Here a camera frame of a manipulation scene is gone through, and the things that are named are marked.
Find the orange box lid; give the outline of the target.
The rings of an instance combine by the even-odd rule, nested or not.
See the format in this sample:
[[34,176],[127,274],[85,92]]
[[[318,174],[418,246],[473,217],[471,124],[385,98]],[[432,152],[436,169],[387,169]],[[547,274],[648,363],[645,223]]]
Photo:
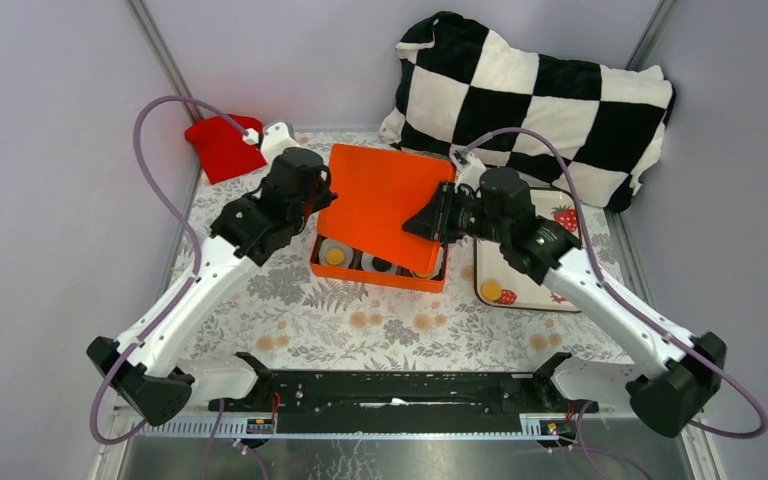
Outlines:
[[450,161],[348,144],[332,146],[328,167],[338,195],[318,215],[317,233],[409,270],[426,270],[440,245],[402,231],[441,183]]

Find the orange compartment cookie box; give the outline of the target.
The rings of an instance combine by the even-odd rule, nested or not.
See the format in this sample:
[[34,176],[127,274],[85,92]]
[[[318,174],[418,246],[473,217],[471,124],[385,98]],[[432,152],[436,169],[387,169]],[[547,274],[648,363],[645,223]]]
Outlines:
[[448,249],[446,247],[443,247],[439,252],[439,254],[445,254],[445,263],[440,275],[434,279],[420,279],[413,277],[410,273],[411,270],[399,265],[399,270],[396,275],[364,272],[360,268],[360,260],[362,254],[365,252],[352,247],[351,248],[354,250],[354,258],[349,268],[335,268],[321,265],[318,260],[318,252],[320,243],[325,238],[327,237],[322,235],[317,236],[311,253],[311,269],[316,276],[426,293],[441,293],[444,289],[448,261]]

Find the white strawberry tray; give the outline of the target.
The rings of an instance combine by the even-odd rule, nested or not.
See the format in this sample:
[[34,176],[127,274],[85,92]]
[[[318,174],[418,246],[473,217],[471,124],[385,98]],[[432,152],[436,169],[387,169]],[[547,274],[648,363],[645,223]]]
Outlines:
[[[538,216],[554,220],[576,237],[580,236],[578,214],[568,193],[561,190],[533,189],[531,200]],[[530,277],[510,267],[496,243],[476,240],[474,260],[475,293],[480,301],[489,306],[563,313],[579,312],[579,309],[564,297],[545,286],[538,285]],[[480,295],[480,285],[488,280],[498,282],[503,289],[503,295],[497,302],[487,302]]]

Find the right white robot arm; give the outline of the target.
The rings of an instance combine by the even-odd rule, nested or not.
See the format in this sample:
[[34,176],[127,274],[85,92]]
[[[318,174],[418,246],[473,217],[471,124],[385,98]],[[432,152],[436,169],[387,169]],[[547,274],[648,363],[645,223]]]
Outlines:
[[557,412],[571,400],[630,408],[652,431],[676,437],[716,394],[727,346],[712,332],[695,335],[661,316],[601,271],[581,240],[537,214],[531,189],[515,170],[485,169],[458,154],[471,183],[441,182],[403,231],[441,244],[465,236],[495,243],[517,272],[568,300],[631,358],[629,364],[553,358],[533,386],[535,402]]

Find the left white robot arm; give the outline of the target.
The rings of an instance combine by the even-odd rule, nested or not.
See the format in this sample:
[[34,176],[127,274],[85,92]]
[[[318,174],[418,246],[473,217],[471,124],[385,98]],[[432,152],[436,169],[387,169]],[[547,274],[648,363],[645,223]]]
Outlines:
[[183,357],[218,304],[337,197],[324,160],[300,146],[289,124],[267,125],[260,150],[269,162],[268,173],[255,191],[222,208],[201,243],[195,273],[180,276],[117,338],[98,337],[87,348],[91,362],[111,378],[111,387],[151,426],[202,402],[234,399],[256,411],[269,401],[268,371],[251,355]]

